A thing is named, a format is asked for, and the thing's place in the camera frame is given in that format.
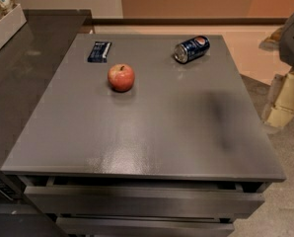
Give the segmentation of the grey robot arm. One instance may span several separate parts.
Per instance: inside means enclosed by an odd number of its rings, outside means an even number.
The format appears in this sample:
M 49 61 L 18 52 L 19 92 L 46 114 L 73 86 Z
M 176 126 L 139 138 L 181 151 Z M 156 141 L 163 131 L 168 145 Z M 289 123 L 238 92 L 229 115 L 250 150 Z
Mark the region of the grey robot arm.
M 276 74 L 271 82 L 261 120 L 267 133 L 282 130 L 294 118 L 294 13 L 286 23 L 263 41 L 276 47 L 282 62 L 291 66 L 284 76 Z

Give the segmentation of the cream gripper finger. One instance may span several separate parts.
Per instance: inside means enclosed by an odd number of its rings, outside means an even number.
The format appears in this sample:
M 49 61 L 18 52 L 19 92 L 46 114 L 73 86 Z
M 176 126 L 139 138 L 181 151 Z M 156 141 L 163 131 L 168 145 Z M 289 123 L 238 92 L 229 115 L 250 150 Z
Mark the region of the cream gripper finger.
M 262 127 L 269 134 L 282 130 L 293 119 L 294 69 L 284 76 L 274 76 L 261 113 Z

